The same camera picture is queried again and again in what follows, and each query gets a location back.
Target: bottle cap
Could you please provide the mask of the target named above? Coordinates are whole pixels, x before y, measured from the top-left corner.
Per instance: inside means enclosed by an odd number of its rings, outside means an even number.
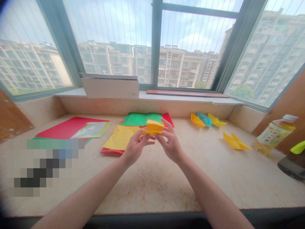
[[[283,117],[283,119],[286,119],[286,120],[291,121],[291,122],[296,121],[298,118],[299,117],[296,117],[296,116],[293,116],[293,115],[290,115],[290,114],[286,114]]]

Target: hand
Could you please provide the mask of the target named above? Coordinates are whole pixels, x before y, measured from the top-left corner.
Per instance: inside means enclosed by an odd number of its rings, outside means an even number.
[[[142,131],[146,129],[139,129],[134,135],[131,136],[125,152],[121,156],[126,161],[128,166],[133,165],[141,156],[144,146],[153,145],[155,142],[149,142],[149,139],[156,140],[155,137],[150,137],[149,134],[141,136]]]
[[[185,153],[183,152],[179,140],[177,138],[177,135],[175,134],[173,126],[166,121],[165,119],[161,118],[161,121],[166,124],[168,127],[165,127],[163,131],[161,131],[161,134],[167,138],[167,142],[164,140],[164,138],[156,134],[155,137],[162,145],[165,154],[171,159],[173,162],[178,164],[183,160],[183,157],[185,156]]]

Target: yellow liquid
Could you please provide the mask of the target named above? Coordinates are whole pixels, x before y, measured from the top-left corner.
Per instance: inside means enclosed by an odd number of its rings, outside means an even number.
[[[289,131],[294,131],[296,129],[296,126],[293,122],[289,122],[285,119],[274,120],[272,121],[272,124]],[[264,143],[258,141],[257,139],[252,144],[252,148],[257,152],[265,155],[269,155],[271,150],[274,149],[274,147],[265,145]]]

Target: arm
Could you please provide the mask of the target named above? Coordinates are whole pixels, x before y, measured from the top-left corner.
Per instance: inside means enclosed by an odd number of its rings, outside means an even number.
[[[218,228],[253,228],[241,211],[221,191],[221,189],[183,152],[178,138],[169,122],[162,131],[168,141],[156,135],[166,155],[183,171],[211,226]]]
[[[143,147],[154,144],[148,141],[154,137],[140,137],[143,130],[139,129],[130,138],[124,154],[118,160],[61,202],[33,228],[83,228],[123,173],[140,157]]]

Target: bottle label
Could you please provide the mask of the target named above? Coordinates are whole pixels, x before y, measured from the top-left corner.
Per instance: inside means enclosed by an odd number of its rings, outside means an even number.
[[[276,147],[285,137],[291,134],[292,131],[282,129],[272,123],[257,137],[257,140],[265,145]]]

